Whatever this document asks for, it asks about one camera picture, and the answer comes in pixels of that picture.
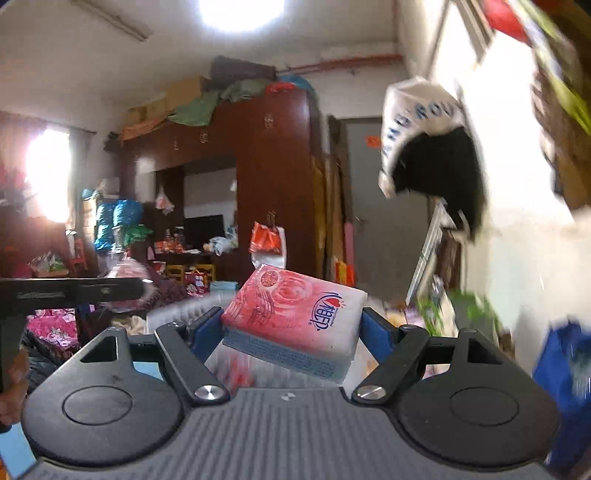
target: person's hand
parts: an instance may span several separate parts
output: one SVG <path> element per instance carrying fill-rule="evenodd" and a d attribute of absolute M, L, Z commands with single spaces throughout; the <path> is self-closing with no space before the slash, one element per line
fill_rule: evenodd
<path fill-rule="evenodd" d="M 22 402 L 29 387 L 29 381 L 25 377 L 28 371 L 29 355 L 22 349 L 8 369 L 12 386 L 0 394 L 0 422 L 6 426 L 21 421 Z"/>

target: pink tissue packaging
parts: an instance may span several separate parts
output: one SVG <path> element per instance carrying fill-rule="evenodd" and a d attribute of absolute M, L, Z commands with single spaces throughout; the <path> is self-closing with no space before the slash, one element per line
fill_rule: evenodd
<path fill-rule="evenodd" d="M 355 356 L 367 294 L 262 265 L 222 315 L 224 345 L 336 382 Z"/>

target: curtain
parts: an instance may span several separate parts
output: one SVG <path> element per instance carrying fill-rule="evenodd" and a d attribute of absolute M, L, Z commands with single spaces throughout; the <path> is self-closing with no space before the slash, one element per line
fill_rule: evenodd
<path fill-rule="evenodd" d="M 82 230 L 82 188 L 85 187 L 86 159 L 93 135 L 85 130 L 70 128 L 70 153 L 72 154 L 68 188 L 70 219 L 66 224 L 70 230 Z"/>
<path fill-rule="evenodd" d="M 29 145 L 47 126 L 43 120 L 0 112 L 0 203 L 25 210 Z"/>

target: ceiling light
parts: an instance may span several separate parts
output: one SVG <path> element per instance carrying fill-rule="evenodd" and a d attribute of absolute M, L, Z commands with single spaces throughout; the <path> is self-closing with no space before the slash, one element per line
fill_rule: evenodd
<path fill-rule="evenodd" d="M 199 0 L 203 22 L 225 32 L 261 28 L 283 13 L 284 0 Z"/>

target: metal pivot screw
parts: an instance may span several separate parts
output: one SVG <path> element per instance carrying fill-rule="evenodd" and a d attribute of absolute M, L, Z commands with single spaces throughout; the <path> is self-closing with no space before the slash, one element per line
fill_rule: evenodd
<path fill-rule="evenodd" d="M 380 400 L 386 396 L 386 390 L 377 385 L 364 385 L 355 391 L 355 395 L 363 400 Z"/>
<path fill-rule="evenodd" d="M 217 385 L 204 385 L 195 390 L 195 396 L 201 400 L 214 401 L 222 398 L 226 392 Z"/>

